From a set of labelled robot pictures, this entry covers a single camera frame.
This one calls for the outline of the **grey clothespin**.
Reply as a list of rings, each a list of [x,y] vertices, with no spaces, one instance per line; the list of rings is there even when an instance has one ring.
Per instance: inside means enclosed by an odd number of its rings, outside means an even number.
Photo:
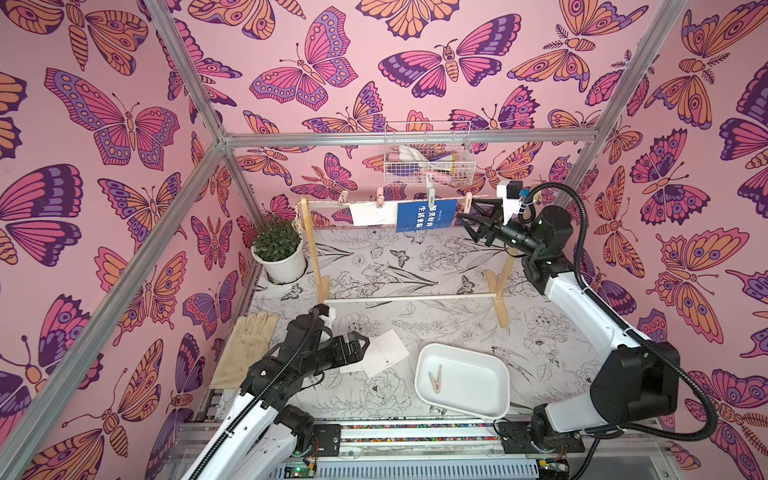
[[[432,210],[435,205],[435,182],[431,174],[426,174],[424,177],[424,184],[426,189],[426,200],[428,202],[428,209]]]

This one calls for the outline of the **blue postcard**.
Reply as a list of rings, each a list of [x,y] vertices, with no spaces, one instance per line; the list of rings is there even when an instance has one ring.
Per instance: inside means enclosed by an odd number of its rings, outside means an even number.
[[[396,231],[407,233],[448,228],[454,223],[456,209],[456,199],[399,203]]]

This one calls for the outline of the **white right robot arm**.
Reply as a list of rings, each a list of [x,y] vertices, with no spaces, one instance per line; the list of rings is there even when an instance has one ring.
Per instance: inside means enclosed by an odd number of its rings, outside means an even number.
[[[588,214],[571,187],[545,182],[523,194],[519,181],[498,199],[476,199],[456,218],[471,240],[511,250],[527,281],[555,303],[590,341],[601,365],[587,392],[534,408],[527,431],[539,450],[572,434],[599,439],[626,430],[694,442],[712,437],[718,414],[704,389],[684,371],[677,349],[654,342],[627,323],[590,287],[581,272]],[[652,428],[647,420],[672,414],[680,384],[701,402],[704,423],[690,433]]]

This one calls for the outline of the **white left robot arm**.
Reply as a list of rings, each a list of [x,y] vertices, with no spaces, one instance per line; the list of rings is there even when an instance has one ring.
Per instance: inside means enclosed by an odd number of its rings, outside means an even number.
[[[310,377],[364,360],[371,340],[356,331],[335,336],[336,311],[317,304],[290,321],[284,340],[252,364],[225,420],[185,479],[266,479],[293,455],[317,451],[315,419],[289,400]]]

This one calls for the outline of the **white postcard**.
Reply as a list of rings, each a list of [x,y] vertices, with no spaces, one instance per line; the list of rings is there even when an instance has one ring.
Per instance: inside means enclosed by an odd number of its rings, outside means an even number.
[[[407,359],[409,352],[397,333],[390,329],[371,339],[362,361],[341,367],[340,373],[364,372],[373,378],[385,370]]]
[[[397,223],[398,202],[384,201],[351,203],[349,210],[353,225],[356,227],[395,225]]]

